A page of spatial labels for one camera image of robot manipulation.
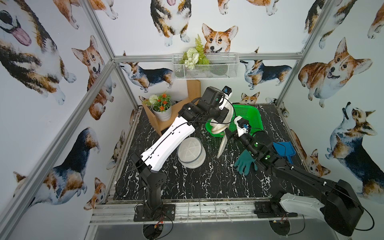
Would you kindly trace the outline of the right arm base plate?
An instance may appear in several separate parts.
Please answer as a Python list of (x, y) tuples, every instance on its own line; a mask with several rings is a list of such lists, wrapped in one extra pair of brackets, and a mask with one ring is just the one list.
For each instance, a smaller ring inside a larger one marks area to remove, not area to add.
[(271, 203), (270, 201), (255, 202), (254, 214), (258, 218), (282, 218), (282, 217), (297, 217), (297, 213), (286, 212), (279, 204)]

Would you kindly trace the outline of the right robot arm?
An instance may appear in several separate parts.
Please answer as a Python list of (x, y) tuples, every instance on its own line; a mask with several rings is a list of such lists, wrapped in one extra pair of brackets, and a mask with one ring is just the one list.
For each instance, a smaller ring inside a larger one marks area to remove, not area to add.
[(344, 236), (352, 236), (364, 208), (349, 183), (326, 180), (288, 163), (277, 154), (273, 141), (264, 131), (255, 132), (253, 136), (228, 129), (225, 132), (228, 137), (240, 141), (261, 168), (270, 170), (275, 177), (295, 184), (319, 200), (324, 205), (321, 216), (332, 229)]

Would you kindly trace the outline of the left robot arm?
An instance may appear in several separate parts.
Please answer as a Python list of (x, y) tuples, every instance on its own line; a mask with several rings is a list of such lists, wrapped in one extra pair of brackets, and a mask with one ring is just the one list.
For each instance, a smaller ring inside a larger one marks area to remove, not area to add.
[(216, 135), (223, 132), (233, 121), (235, 108), (230, 102), (232, 89), (225, 86), (222, 90), (206, 88), (200, 98), (182, 106), (168, 130), (146, 151), (133, 154), (131, 161), (139, 172), (145, 188), (144, 209), (152, 214), (163, 207), (161, 187), (167, 175), (160, 170), (171, 153), (195, 130), (195, 124), (208, 123)]

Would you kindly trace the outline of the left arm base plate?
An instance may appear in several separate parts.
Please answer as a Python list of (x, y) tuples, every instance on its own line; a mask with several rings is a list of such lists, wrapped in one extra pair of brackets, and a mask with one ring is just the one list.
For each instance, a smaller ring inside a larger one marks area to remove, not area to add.
[(176, 205), (163, 204), (161, 207), (150, 210), (144, 205), (135, 207), (134, 222), (174, 221)]

